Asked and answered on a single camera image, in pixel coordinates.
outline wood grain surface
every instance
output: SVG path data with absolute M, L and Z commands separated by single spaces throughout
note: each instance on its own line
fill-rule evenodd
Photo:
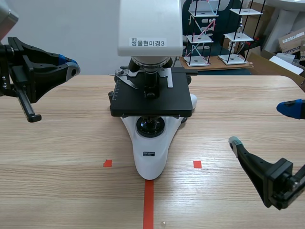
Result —
M 0 98 L 0 229 L 142 228 L 144 180 L 110 115 L 113 88 L 110 76 L 75 77 L 34 105 L 42 115 L 34 124 L 17 99 Z M 304 229 L 305 194 L 288 209 L 266 208 L 228 145 L 238 136 L 248 151 L 299 169 L 305 121 L 276 106 L 302 90 L 282 76 L 196 76 L 190 90 L 197 108 L 155 180 L 154 228 Z

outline paper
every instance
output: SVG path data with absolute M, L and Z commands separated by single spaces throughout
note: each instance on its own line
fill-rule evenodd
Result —
M 276 57 L 276 56 L 273 56 L 270 61 L 272 61 L 273 63 L 276 63 L 277 65 L 283 67 L 283 68 L 286 68 L 287 70 L 299 75 L 303 72 L 303 69 L 302 68 L 299 68 L 299 67 L 296 67 L 290 63 L 287 63 L 286 61 L 283 61 L 282 59 Z
M 292 63 L 295 59 L 295 55 L 286 54 L 286 53 L 278 53 L 276 56 L 288 63 Z

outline red tape marker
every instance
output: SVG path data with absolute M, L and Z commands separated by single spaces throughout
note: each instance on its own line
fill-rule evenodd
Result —
M 145 180 L 143 229 L 153 229 L 153 180 Z
M 106 160 L 103 167 L 112 167 L 112 160 Z
M 194 168 L 202 168 L 201 161 L 194 161 Z

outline microscope stage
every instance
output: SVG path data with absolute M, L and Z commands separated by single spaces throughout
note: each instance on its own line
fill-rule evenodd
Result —
M 144 97 L 144 73 L 128 77 L 138 90 L 118 80 L 111 100 L 111 115 L 129 116 L 192 116 L 192 101 L 186 74 L 172 72 L 173 88 L 167 87 L 167 78 L 159 77 L 160 96 L 157 99 Z

